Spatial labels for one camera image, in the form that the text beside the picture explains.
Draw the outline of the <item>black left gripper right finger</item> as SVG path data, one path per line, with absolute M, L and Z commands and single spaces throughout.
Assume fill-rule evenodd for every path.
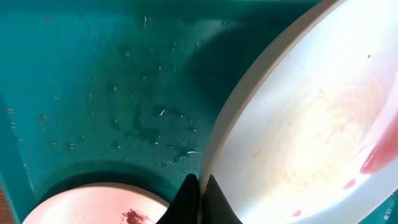
M 233 212 L 213 175 L 210 175 L 203 195 L 201 223 L 243 224 Z

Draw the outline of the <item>light blue plate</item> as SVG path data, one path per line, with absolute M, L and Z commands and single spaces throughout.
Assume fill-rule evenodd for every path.
M 397 1 L 321 1 L 281 32 L 220 111 L 199 183 L 243 223 L 359 223 L 397 189 L 364 172 L 397 124 Z

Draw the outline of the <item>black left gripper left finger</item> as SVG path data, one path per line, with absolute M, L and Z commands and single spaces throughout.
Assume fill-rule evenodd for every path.
M 157 224 L 197 224 L 198 179 L 188 174 Z

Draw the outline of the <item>pink plate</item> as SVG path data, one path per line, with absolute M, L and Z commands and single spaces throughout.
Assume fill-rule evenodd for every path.
M 168 206 L 164 199 L 142 188 L 100 182 L 48 198 L 23 223 L 156 223 Z

